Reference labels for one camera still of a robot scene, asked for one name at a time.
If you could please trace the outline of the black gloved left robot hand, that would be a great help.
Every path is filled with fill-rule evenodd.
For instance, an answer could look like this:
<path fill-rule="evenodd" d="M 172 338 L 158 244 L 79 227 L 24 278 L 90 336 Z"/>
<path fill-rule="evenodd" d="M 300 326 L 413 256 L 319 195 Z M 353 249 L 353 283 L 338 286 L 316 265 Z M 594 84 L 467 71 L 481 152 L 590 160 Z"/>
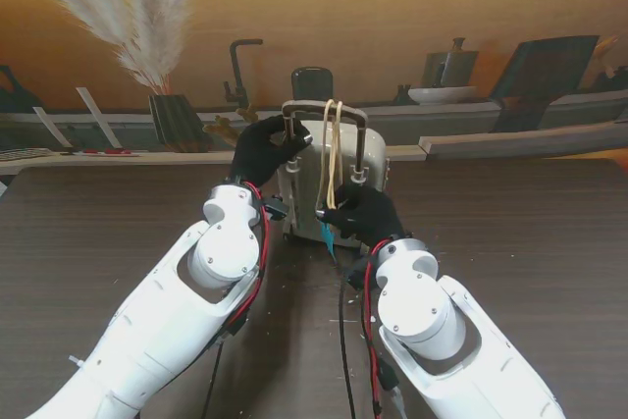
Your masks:
<path fill-rule="evenodd" d="M 241 132 L 230 167 L 231 182 L 249 182 L 261 187 L 312 142 L 309 129 L 295 120 L 294 135 L 280 145 L 274 144 L 271 137 L 284 131 L 285 124 L 284 118 L 277 115 L 257 121 Z"/>

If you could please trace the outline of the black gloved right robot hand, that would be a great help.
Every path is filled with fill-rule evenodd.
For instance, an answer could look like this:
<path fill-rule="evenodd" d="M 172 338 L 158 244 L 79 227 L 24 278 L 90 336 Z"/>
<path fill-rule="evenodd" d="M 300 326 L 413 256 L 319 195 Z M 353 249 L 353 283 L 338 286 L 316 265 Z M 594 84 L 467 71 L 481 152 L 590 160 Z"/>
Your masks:
<path fill-rule="evenodd" d="M 408 237 L 392 200 L 369 185 L 344 183 L 335 190 L 337 208 L 316 211 L 319 221 L 340 231 L 342 238 L 356 240 L 377 252 L 386 244 Z"/>

